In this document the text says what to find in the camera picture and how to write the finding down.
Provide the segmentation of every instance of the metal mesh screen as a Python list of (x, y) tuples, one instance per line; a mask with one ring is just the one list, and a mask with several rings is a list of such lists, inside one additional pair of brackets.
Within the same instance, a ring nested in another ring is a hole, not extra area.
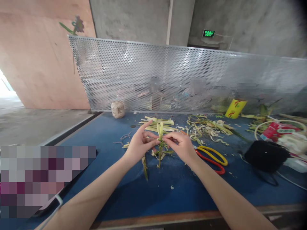
[(276, 103), (276, 112), (306, 111), (307, 59), (157, 46), (69, 36), (94, 111), (225, 112), (233, 98), (245, 111)]

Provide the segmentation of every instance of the wooden board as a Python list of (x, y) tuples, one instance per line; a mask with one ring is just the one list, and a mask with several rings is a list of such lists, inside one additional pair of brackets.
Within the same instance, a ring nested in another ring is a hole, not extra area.
[(89, 1), (0, 0), (0, 69), (26, 108), (89, 109), (86, 93), (59, 21), (75, 15), (95, 37)]
[[(270, 205), (256, 207), (265, 216), (270, 214), (284, 214), (296, 211), (305, 211), (306, 206), (303, 204), (293, 205)], [(118, 220), (109, 220), (103, 222), (94, 222), (91, 229), (134, 229), (141, 227), (157, 227), (165, 226), (167, 224), (184, 223), (191, 221), (209, 220), (222, 218), (219, 211), (199, 211), (199, 212), (184, 212), (184, 213), (170, 213), (164, 215), (155, 215), (139, 218), (126, 218)]]

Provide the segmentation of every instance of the blue table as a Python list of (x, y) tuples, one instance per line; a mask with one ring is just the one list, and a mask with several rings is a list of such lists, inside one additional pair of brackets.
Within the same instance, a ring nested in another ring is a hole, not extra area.
[[(125, 153), (120, 144), (124, 134), (134, 134), (138, 128), (138, 122), (144, 116), (154, 116), (169, 119), (170, 116), (175, 124), (186, 126), (188, 115), (183, 114), (146, 114), (127, 113), (122, 119), (113, 118), (111, 113), (105, 112), (90, 121), (75, 133), (64, 139), (59, 145), (96, 146), (98, 155), (96, 160), (86, 169), (84, 174), (74, 184), (70, 192), (64, 197), (67, 202), (88, 184), (94, 181), (108, 167), (115, 163)], [(211, 120), (219, 120), (214, 115), (208, 116)], [(222, 118), (227, 124), (231, 124), (246, 138), (254, 140), (252, 133), (246, 132), (251, 119), (238, 118), (236, 120)], [(231, 186), (241, 193), (254, 206), (263, 212), (282, 210), (289, 205), (306, 202), (306, 192), (289, 182), (276, 177), (278, 187), (273, 187), (261, 181), (253, 173), (250, 165), (242, 161), (240, 153), (245, 153), (250, 144), (242, 141), (239, 137), (225, 136), (224, 141), (230, 145), (215, 143), (211, 139), (203, 138), (207, 146), (225, 154), (229, 164), (225, 167), (226, 173), (222, 175)], [(200, 180), (193, 174), (191, 169), (179, 159), (165, 157), (161, 162), (161, 168), (156, 168), (158, 160), (147, 154), (148, 182), (143, 174), (143, 165), (137, 163), (123, 178), (108, 202), (96, 218), (94, 226), (135, 226), (150, 225), (182, 219), (196, 220), (219, 217), (217, 207), (210, 195), (203, 187)], [(288, 167), (281, 169), (283, 174), (306, 182), (306, 176)], [(27, 227), (34, 228), (41, 223), (43, 218), (30, 218)]]

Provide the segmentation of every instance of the concrete floor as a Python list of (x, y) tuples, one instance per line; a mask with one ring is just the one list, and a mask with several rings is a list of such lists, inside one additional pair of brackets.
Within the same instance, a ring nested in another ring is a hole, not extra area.
[(39, 145), (90, 117), (87, 112), (26, 109), (14, 92), (0, 95), (0, 146)]

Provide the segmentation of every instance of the green exit sign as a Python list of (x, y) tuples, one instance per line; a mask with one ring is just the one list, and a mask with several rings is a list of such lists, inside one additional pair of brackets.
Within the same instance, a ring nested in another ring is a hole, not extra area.
[(213, 30), (204, 30), (204, 33), (202, 34), (203, 37), (214, 37), (215, 31)]

